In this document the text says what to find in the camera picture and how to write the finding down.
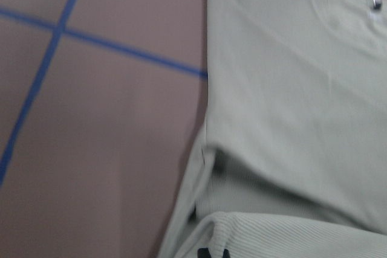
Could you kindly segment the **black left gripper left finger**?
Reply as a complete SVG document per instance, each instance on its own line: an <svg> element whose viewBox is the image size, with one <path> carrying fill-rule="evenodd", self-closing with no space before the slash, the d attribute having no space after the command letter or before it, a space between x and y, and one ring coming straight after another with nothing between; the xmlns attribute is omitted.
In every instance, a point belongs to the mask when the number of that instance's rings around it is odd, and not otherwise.
<svg viewBox="0 0 387 258"><path fill-rule="evenodd" d="M197 250L197 258L212 258L208 248L199 248Z"/></svg>

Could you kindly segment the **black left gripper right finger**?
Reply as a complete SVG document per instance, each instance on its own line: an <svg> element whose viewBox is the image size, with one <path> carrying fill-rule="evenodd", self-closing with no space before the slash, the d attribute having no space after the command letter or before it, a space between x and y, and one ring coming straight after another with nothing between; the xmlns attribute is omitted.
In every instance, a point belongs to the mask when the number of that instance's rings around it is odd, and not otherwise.
<svg viewBox="0 0 387 258"><path fill-rule="evenodd" d="M224 249L222 258L230 258L230 253L228 249Z"/></svg>

